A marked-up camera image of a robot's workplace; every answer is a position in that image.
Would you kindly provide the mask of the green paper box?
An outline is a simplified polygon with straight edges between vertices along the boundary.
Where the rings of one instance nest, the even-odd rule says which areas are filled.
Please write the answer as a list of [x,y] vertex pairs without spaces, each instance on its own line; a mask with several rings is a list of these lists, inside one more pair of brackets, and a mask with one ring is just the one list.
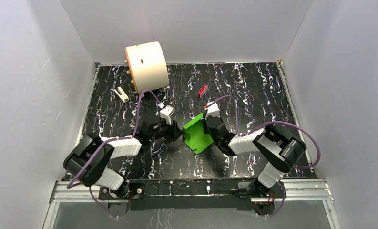
[[213,143],[211,136],[204,132],[203,121],[204,114],[200,113],[182,127],[184,143],[195,154],[202,153]]

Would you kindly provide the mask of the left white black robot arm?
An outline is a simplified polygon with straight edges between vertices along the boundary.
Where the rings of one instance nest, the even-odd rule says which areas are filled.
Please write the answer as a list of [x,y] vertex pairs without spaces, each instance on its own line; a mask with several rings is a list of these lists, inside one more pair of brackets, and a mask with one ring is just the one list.
[[86,187],[105,187],[116,198],[124,198],[129,193],[127,180],[108,168],[108,163],[117,157],[144,153],[158,139],[174,142],[182,134],[175,120],[168,123],[164,118],[155,123],[141,122],[134,136],[105,138],[94,133],[87,134],[65,158],[63,168]]

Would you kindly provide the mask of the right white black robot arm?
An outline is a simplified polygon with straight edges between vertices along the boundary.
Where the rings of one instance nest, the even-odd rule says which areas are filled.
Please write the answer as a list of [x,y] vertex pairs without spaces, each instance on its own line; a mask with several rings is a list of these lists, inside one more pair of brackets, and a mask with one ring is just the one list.
[[274,185],[284,174],[291,172],[306,151],[305,143],[281,126],[285,124],[275,122],[254,132],[234,134],[228,131],[220,117],[209,116],[203,121],[203,130],[225,155],[262,153],[268,163],[249,187],[258,196],[266,198],[273,193]]

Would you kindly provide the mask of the small red block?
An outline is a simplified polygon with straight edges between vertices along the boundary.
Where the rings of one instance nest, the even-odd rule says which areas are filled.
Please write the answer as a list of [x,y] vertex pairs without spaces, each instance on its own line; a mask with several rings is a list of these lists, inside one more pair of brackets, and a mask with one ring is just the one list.
[[207,92],[207,90],[208,90],[208,85],[205,84],[205,85],[204,85],[204,86],[198,91],[197,96],[198,96],[199,98],[202,98],[202,97],[204,96],[204,94]]

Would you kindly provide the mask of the small white black block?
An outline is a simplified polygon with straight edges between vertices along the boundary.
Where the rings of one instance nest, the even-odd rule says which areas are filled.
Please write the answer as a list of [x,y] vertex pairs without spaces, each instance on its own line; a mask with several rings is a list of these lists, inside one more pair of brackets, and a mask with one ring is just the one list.
[[114,93],[119,97],[119,99],[123,102],[126,103],[129,101],[128,95],[125,93],[125,91],[121,87],[117,87],[114,90]]

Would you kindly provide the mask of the white cylindrical drum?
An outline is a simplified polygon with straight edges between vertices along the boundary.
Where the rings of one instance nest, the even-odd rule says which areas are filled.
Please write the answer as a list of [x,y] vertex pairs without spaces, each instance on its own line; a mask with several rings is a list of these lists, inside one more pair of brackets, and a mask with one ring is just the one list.
[[125,54],[137,93],[169,86],[165,57],[158,41],[128,46]]

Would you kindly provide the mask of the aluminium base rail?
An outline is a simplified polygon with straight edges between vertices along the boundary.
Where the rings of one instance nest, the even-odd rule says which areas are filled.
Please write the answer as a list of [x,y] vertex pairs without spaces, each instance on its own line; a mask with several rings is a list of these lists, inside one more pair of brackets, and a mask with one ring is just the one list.
[[126,204],[128,210],[150,209],[222,209],[235,208],[254,211],[264,216],[277,213],[289,201],[320,201],[329,225],[340,228],[333,197],[324,179],[287,178],[275,185],[266,195],[251,190],[249,178],[218,179],[133,179],[120,197],[106,188],[78,186],[67,189],[65,181],[57,182],[50,199],[43,224],[52,229],[61,203],[90,203],[99,201],[106,209]]

